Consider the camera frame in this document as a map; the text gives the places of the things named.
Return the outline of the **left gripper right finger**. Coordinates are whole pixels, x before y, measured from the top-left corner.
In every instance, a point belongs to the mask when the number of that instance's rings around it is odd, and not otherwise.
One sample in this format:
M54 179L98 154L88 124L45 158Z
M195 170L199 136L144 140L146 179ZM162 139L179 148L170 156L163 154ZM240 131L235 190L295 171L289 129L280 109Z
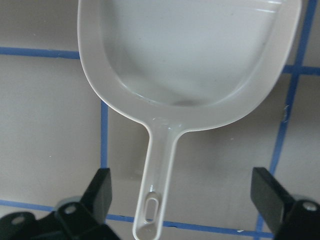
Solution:
M272 233L279 231L296 202L264 167L252 169L250 198Z

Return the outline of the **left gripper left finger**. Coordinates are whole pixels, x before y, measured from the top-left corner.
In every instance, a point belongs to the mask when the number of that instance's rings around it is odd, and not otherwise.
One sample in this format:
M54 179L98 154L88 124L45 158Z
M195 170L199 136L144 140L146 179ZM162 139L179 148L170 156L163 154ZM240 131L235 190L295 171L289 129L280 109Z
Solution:
M111 171L109 168L99 168L82 195L80 203L99 224L104 224L111 202Z

